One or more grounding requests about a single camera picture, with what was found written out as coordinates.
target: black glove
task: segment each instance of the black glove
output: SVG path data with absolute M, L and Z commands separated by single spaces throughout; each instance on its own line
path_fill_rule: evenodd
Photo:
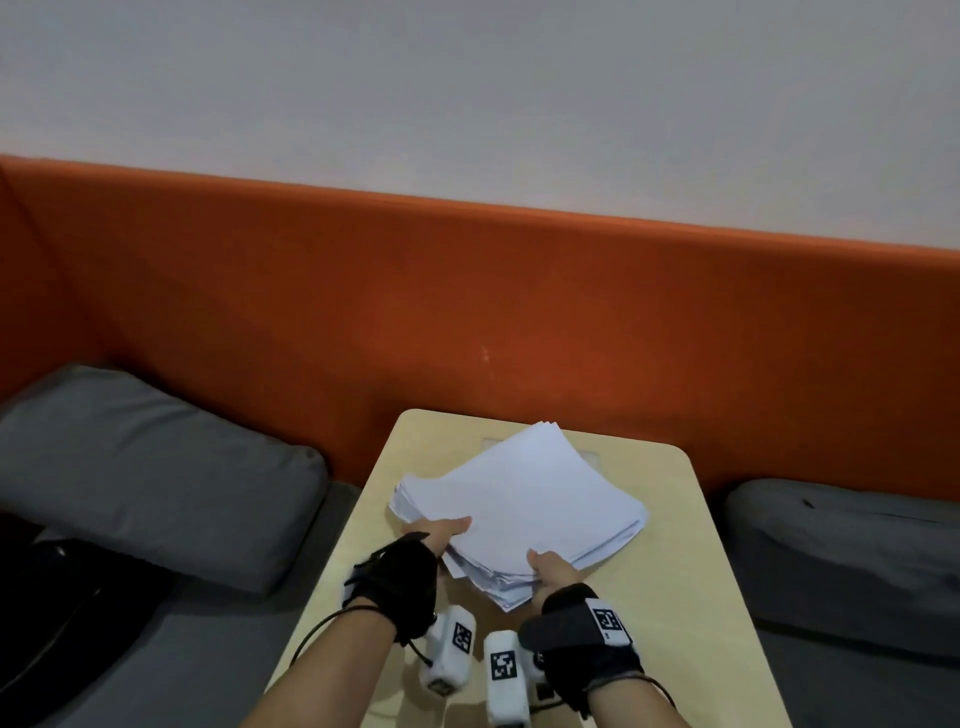
M 640 657 L 631 643 L 610 646 L 601 631 L 617 632 L 630 639 L 616 614 L 610 610 L 595 617 L 587 599 L 597 595 L 586 584 L 573 584 L 543 602 L 542 615 L 520 627 L 520 644 L 540 654 L 543 674 L 556 694 L 582 717 L 589 716 L 587 694 L 617 679 L 643 674 Z
M 396 627 L 396 641 L 408 644 L 422 637 L 437 618 L 438 559 L 423 544 L 425 533 L 408 533 L 374 551 L 353 568 L 346 586 L 353 587 L 344 606 L 363 596 Z

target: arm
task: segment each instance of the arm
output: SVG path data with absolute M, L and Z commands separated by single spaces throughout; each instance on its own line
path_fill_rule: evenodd
M 537 613 L 554 592 L 581 581 L 580 573 L 553 551 L 531 549 L 527 561 L 542 584 L 533 600 Z M 642 680 L 608 683 L 590 691 L 587 701 L 597 728 L 690 728 L 660 691 Z
M 404 531 L 427 534 L 436 556 L 470 519 L 421 520 Z M 363 596 L 349 606 L 375 604 Z M 373 611 L 347 612 L 332 621 L 300 658 L 260 698 L 240 728 L 354 728 L 370 705 L 396 628 Z

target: person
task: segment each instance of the person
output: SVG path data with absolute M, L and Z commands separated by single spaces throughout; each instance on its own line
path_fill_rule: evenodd
M 420 520 L 405 527 L 403 538 L 376 552 L 368 562 L 374 565 L 372 576 L 356 584 L 348 610 L 334 619 L 270 687 L 240 728 L 359 726 L 394 642 L 406 644 L 429 626 L 423 626 L 422 619 L 426 609 L 430 618 L 433 615 L 439 558 L 450 539 L 464 533 L 469 525 L 470 518 Z M 541 583 L 533 599 L 536 613 L 549 610 L 552 602 L 568 599 L 578 590 L 592 594 L 582 584 L 580 573 L 558 554 L 530 550 L 527 560 Z M 404 586 L 406 593 L 400 594 L 396 588 L 399 574 L 404 585 L 414 583 L 415 588 L 407 590 Z M 544 661 L 549 679 L 552 666 Z M 584 661 L 575 662 L 579 666 Z M 635 676 L 630 669 L 622 675 Z M 598 728 L 689 728 L 649 682 L 618 679 L 617 675 L 601 682 L 599 687 L 585 690 Z

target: table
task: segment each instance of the table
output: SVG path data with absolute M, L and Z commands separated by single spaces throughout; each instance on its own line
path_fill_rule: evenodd
M 310 627 L 339 609 L 352 565 L 399 533 L 399 522 L 388 509 L 399 480 L 406 473 L 443 475 L 491 440 L 510 437 L 525 426 L 419 409 L 399 417 L 271 683 L 290 664 Z M 646 671 L 670 690 L 694 728 L 789 728 L 686 454 L 659 443 L 567 430 L 564 434 L 611 483 L 649 510 L 647 526 L 619 553 L 590 568 L 586 579 L 623 618 Z M 529 612 L 522 607 L 505 615 L 466 579 L 454 580 L 442 572 L 438 611 L 452 602 L 477 617 L 470 682 L 449 699 L 444 714 L 444 703 L 420 688 L 419 662 L 412 650 L 395 646 L 364 720 L 366 728 L 487 726 L 483 641 L 491 631 L 517 629 Z M 581 724 L 566 706 L 534 717 L 534 725 L 543 728 Z

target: white controller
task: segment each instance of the white controller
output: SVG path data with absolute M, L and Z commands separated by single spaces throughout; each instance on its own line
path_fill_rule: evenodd
M 529 686 L 545 686 L 535 656 L 516 632 L 491 632 L 483 641 L 487 670 L 487 718 L 494 728 L 530 728 Z
M 470 651 L 477 633 L 477 620 L 453 604 L 426 633 L 426 656 L 433 663 L 420 667 L 420 684 L 446 698 L 461 691 L 470 679 Z

